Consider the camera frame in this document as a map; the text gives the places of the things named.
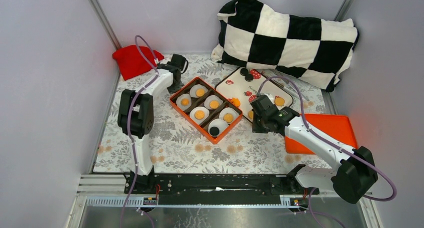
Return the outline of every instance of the white wall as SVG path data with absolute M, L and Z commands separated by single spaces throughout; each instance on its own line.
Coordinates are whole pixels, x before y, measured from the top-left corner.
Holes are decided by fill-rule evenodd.
M 144 36 L 161 52 L 209 53 L 218 44 L 219 9 L 230 0 L 99 0 L 123 46 Z M 275 11 L 333 20 L 343 0 L 259 0 Z
M 117 78 L 88 0 L 0 0 L 0 227 L 59 228 Z
M 358 143 L 397 185 L 394 201 L 377 203 L 384 228 L 424 223 L 423 11 L 423 0 L 355 0 L 346 16 L 361 38 L 334 98 Z M 372 190 L 391 194 L 381 177 Z

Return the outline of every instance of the red fabric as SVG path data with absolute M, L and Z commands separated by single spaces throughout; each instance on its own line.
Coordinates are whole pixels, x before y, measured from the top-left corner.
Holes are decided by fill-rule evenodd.
M 150 49 L 148 47 L 140 47 L 140 49 L 146 58 L 154 65 L 155 59 L 153 58 Z M 153 52 L 159 61 L 164 58 L 161 53 L 155 50 Z M 137 77 L 138 75 L 146 73 L 152 69 L 152 67 L 141 56 L 135 45 L 119 49 L 112 54 L 112 58 L 117 61 L 119 70 L 125 81 L 130 78 Z

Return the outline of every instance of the white cutting board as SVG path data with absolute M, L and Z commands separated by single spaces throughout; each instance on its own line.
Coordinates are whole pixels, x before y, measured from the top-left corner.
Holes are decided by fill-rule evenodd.
M 243 116 L 246 117 L 250 122 L 252 122 L 252 120 L 248 116 L 249 111 L 252 110 L 249 98 L 252 98 L 253 95 L 257 94 L 261 83 L 265 81 L 267 77 L 263 76 L 260 73 L 256 73 L 254 76 L 255 79 L 253 79 L 253 81 L 251 82 L 248 82 L 245 80 L 244 76 L 240 74 L 240 69 L 242 68 L 239 67 L 228 77 L 224 78 L 224 80 L 222 80 L 215 86 L 215 89 L 227 99 L 231 99 L 233 97 L 237 98 L 241 103 L 239 109 L 243 112 Z M 261 93 L 269 93 L 273 97 L 279 96 L 284 99 L 284 106 L 277 106 L 278 109 L 282 109 L 283 107 L 289 107 L 293 104 L 292 96 L 290 96 L 290 94 L 286 93 L 279 86 L 273 83 L 272 80 L 265 83 Z

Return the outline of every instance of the orange tray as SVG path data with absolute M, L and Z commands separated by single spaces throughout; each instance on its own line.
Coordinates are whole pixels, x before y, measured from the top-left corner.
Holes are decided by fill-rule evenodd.
M 207 88 L 207 92 L 199 98 L 191 98 L 191 106 L 185 110 L 182 111 L 176 104 L 177 102 L 177 98 L 179 96 L 181 96 L 182 94 L 185 93 L 189 93 L 190 89 L 194 86 L 194 85 L 203 85 Z M 210 114 L 209 116 L 200 124 L 197 124 L 195 121 L 193 121 L 193 119 L 190 118 L 190 112 L 199 106 L 203 106 L 204 101 L 207 97 L 209 97 L 210 95 L 215 95 L 218 98 L 220 98 L 223 102 L 221 104 L 221 106 L 219 106 L 217 109 L 215 110 L 210 110 Z M 212 142 L 213 144 L 217 144 L 220 140 L 222 140 L 222 138 L 224 138 L 224 136 L 234 127 L 236 126 L 236 124 L 242 119 L 243 117 L 243 112 L 238 109 L 237 107 L 235 107 L 232 103 L 230 103 L 224 96 L 222 96 L 219 92 L 217 92 L 215 89 L 213 89 L 209 84 L 207 84 L 206 82 L 204 82 L 201 78 L 196 77 L 195 79 L 193 79 L 191 82 L 189 82 L 186 86 L 184 86 L 180 91 L 178 91 L 176 94 L 174 94 L 171 98 L 170 98 L 170 103 L 171 106 L 179 113 L 181 114 L 184 118 L 186 118 L 188 120 L 188 122 L 190 122 L 198 131 L 200 131 L 200 133 L 202 133 L 210 142 Z M 230 107 L 232 109 L 234 109 L 237 113 L 238 116 L 237 118 L 217 137 L 212 137 L 209 132 L 208 132 L 208 127 L 209 127 L 209 123 L 211 123 L 211 121 L 213 121 L 215 118 L 218 118 L 220 115 L 220 112 L 224 109 Z
M 350 145 L 355 149 L 358 148 L 355 134 L 347 116 L 339 115 L 325 115 L 325 114 L 305 114 L 306 120 L 320 129 L 324 133 L 334 139 Z M 292 140 L 288 137 L 284 137 L 285 140 L 285 151 L 291 154 L 314 154 L 304 145 L 299 142 Z

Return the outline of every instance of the leaf pattern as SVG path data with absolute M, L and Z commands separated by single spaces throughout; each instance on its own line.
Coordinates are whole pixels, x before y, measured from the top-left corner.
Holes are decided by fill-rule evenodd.
M 214 63 L 209 55 L 185 55 L 189 61 L 181 77 L 187 84 L 200 77 L 211 86 L 237 69 L 237 66 Z M 171 58 L 165 55 L 166 63 Z M 280 75 L 275 70 L 264 70 L 266 76 Z M 128 172 L 134 170 L 131 142 L 117 125 L 121 93 L 124 89 L 138 90 L 153 74 L 119 81 L 110 107 L 103 138 L 99 145 L 94 172 Z M 303 81 L 293 79 L 311 103 L 305 105 L 307 113 L 326 113 L 321 90 Z M 170 94 L 154 98 L 154 124 L 149 134 L 150 159 L 156 172 L 174 173 L 254 173 L 286 174 L 297 164 L 328 168 L 328 164 L 315 155 L 291 155 L 285 150 L 284 138 L 277 134 L 252 133 L 252 125 L 242 119 L 218 144 L 210 143 L 170 105 Z M 298 99 L 291 108 L 300 111 Z

